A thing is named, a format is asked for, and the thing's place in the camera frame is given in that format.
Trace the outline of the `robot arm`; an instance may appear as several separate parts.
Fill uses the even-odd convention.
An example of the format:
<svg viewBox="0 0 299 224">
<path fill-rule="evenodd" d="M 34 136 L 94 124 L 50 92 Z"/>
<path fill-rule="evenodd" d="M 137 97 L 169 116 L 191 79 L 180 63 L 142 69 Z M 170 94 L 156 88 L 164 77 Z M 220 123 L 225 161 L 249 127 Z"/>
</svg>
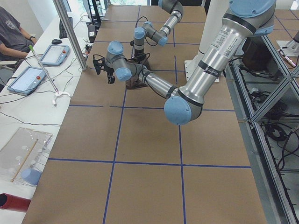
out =
<svg viewBox="0 0 299 224">
<path fill-rule="evenodd" d="M 161 0 L 159 6 L 170 14 L 160 30 L 155 30 L 150 22 L 134 30 L 135 57 L 128 60 L 123 54 L 123 45 L 110 42 L 107 55 L 94 59 L 97 73 L 105 71 L 109 83 L 115 80 L 136 82 L 147 85 L 156 94 L 165 98 L 164 113 L 175 125 L 184 125 L 197 119 L 202 113 L 204 96 L 221 75 L 229 60 L 244 39 L 267 35 L 273 31 L 274 0 L 232 0 L 221 19 L 221 28 L 202 59 L 196 60 L 195 67 L 187 83 L 176 87 L 161 79 L 144 64 L 144 40 L 149 38 L 163 46 L 168 34 L 184 15 L 183 7 L 177 0 Z"/>
<path fill-rule="evenodd" d="M 146 53 L 144 52 L 144 43 L 150 46 L 164 46 L 169 39 L 169 35 L 175 25 L 181 22 L 184 9 L 178 0 L 160 0 L 158 2 L 160 8 L 170 14 L 164 25 L 160 29 L 156 29 L 152 22 L 145 21 L 141 26 L 134 29 L 134 39 L 131 46 L 134 47 L 133 61 L 136 63 L 144 63 Z"/>
</svg>

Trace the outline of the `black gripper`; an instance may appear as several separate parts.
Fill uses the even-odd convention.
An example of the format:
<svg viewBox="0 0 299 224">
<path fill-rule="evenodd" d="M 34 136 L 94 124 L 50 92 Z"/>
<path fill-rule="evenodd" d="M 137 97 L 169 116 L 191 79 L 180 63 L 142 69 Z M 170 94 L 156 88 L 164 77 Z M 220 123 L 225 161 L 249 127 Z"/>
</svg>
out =
<svg viewBox="0 0 299 224">
<path fill-rule="evenodd" d="M 110 68 L 106 64 L 106 59 L 104 56 L 99 54 L 93 55 L 93 65 L 96 70 L 97 75 L 101 73 L 101 71 L 107 72 L 107 78 L 108 78 L 108 84 L 114 84 L 115 83 L 115 76 L 113 75 L 114 69 Z"/>
<path fill-rule="evenodd" d="M 149 58 L 149 53 L 144 53 L 144 50 L 134 50 L 134 56 L 131 61 L 138 64 L 145 64 Z"/>
</svg>

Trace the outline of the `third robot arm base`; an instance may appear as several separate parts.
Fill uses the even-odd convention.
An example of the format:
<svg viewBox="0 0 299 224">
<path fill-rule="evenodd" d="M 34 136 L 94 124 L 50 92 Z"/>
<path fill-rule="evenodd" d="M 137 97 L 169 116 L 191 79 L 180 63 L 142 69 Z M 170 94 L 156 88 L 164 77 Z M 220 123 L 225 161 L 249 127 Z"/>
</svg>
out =
<svg viewBox="0 0 299 224">
<path fill-rule="evenodd" d="M 299 55 L 299 33 L 290 41 L 276 41 L 284 56 L 298 56 Z"/>
</svg>

